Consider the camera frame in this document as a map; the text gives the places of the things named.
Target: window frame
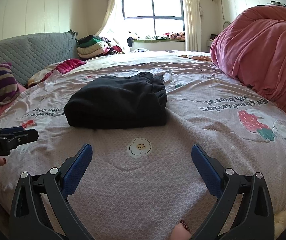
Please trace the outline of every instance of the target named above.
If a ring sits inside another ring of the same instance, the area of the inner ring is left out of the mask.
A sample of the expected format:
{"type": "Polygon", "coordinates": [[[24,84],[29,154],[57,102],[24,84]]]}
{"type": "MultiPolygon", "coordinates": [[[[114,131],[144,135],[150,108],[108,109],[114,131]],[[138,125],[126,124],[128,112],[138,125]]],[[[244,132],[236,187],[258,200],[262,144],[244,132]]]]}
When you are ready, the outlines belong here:
{"type": "Polygon", "coordinates": [[[155,19],[168,19],[168,20],[181,20],[183,21],[183,31],[185,31],[185,21],[184,21],[184,10],[183,10],[183,0],[180,0],[181,2],[181,12],[182,16],[156,16],[154,12],[154,0],[152,0],[152,10],[153,15],[152,16],[135,16],[135,17],[125,17],[125,11],[124,11],[124,0],[122,0],[122,12],[123,12],[123,18],[126,19],[153,19],[154,22],[154,34],[156,35],[156,27],[155,27],[155,19]]]}

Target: window pane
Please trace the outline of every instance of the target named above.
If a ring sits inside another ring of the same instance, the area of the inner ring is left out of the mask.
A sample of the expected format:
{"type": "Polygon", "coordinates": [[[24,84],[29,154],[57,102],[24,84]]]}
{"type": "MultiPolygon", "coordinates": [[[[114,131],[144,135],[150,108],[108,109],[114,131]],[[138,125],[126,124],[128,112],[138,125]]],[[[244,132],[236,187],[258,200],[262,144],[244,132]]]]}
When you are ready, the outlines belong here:
{"type": "Polygon", "coordinates": [[[131,33],[137,33],[140,38],[154,35],[153,19],[125,19],[126,28],[131,33]]]}
{"type": "Polygon", "coordinates": [[[157,35],[164,33],[182,32],[183,21],[181,20],[168,20],[168,19],[155,19],[155,31],[157,35]]]}
{"type": "Polygon", "coordinates": [[[156,16],[182,17],[181,0],[154,0],[156,16]]]}
{"type": "Polygon", "coordinates": [[[124,0],[124,15],[153,16],[152,0],[124,0]]]}

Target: white curtain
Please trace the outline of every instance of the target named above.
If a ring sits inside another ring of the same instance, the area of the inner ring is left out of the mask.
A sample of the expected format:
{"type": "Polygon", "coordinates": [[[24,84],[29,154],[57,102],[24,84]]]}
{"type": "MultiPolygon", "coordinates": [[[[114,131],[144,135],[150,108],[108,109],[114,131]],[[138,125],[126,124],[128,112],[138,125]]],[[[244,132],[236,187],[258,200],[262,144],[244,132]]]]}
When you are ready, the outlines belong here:
{"type": "Polygon", "coordinates": [[[123,27],[124,18],[121,0],[108,0],[107,12],[102,27],[95,36],[106,37],[118,44],[123,52],[127,53],[129,52],[129,46],[127,45],[129,33],[123,27]]]}
{"type": "Polygon", "coordinates": [[[185,49],[201,51],[200,0],[184,0],[185,13],[185,49]]]}

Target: purple striped cushion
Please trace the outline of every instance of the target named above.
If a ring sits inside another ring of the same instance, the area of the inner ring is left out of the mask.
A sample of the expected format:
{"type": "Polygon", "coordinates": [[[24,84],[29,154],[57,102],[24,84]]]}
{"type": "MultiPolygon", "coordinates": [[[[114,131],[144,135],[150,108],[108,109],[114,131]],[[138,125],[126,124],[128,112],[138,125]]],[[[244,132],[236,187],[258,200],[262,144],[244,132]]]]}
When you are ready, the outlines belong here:
{"type": "Polygon", "coordinates": [[[10,63],[0,64],[0,106],[14,101],[20,94],[10,63]]]}

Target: gray quilted headboard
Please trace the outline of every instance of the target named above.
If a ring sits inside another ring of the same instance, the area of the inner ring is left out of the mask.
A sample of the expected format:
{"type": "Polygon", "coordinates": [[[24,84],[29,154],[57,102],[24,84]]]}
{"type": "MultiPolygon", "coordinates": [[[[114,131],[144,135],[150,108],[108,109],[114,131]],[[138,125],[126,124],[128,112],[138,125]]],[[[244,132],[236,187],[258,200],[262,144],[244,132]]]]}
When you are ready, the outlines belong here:
{"type": "Polygon", "coordinates": [[[0,41],[0,63],[10,62],[16,80],[25,85],[28,79],[50,64],[79,58],[77,33],[29,34],[0,41]]]}

